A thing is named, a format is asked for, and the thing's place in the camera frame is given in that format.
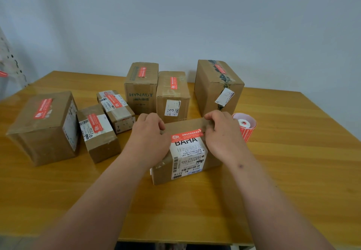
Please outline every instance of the tabletop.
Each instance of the tabletop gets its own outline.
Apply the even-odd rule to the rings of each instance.
[[[0,234],[36,236],[63,215],[114,160],[79,156],[33,167],[5,133],[38,93],[71,90],[78,109],[124,77],[53,71],[0,102]],[[188,84],[188,119],[200,113]],[[300,92],[244,88],[236,112],[257,120],[247,145],[292,203],[332,243],[361,245],[361,143]],[[118,135],[121,147],[131,131]],[[161,185],[146,173],[120,240],[252,244],[234,181],[224,166]]]

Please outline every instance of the roll of red stickers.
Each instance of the roll of red stickers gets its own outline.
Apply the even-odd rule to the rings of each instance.
[[[243,139],[245,142],[248,142],[250,135],[257,126],[256,120],[244,113],[234,113],[232,117],[238,120]]]

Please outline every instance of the cardboard box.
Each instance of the cardboard box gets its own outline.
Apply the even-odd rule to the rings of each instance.
[[[194,93],[201,116],[213,110],[233,114],[244,82],[219,60],[198,60]]]
[[[164,123],[186,120],[190,98],[184,72],[159,72],[157,114]]]
[[[31,97],[7,136],[35,166],[74,158],[78,153],[77,106],[70,91]]]
[[[214,125],[204,118],[165,125],[161,133],[170,133],[172,143],[164,159],[151,168],[153,184],[163,184],[222,164],[208,151],[204,136],[207,124]]]
[[[132,63],[124,89],[126,100],[135,114],[157,112],[157,85],[159,64]]]
[[[96,96],[115,133],[119,134],[133,128],[135,114],[116,90],[99,92]]]
[[[120,144],[100,104],[77,112],[85,145],[94,163],[120,153]]]

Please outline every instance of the barcode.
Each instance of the barcode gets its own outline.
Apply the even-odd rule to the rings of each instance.
[[[79,122],[79,125],[83,125],[83,124],[86,124],[86,123],[88,123],[88,122],[89,122],[88,119],[87,119],[87,120],[83,120],[83,121]]]
[[[188,166],[188,167],[184,168],[184,169],[182,170],[182,172],[183,172],[183,171],[193,170],[193,169],[195,169],[196,167],[198,167],[198,165]]]
[[[173,173],[177,172],[178,168],[178,157],[174,158],[174,166],[173,166]]]

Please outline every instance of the right hand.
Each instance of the right hand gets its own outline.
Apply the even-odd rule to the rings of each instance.
[[[214,121],[214,128],[208,125],[205,141],[209,151],[229,168],[242,163],[242,158],[252,156],[243,140],[238,120],[228,112],[211,111],[204,115]]]

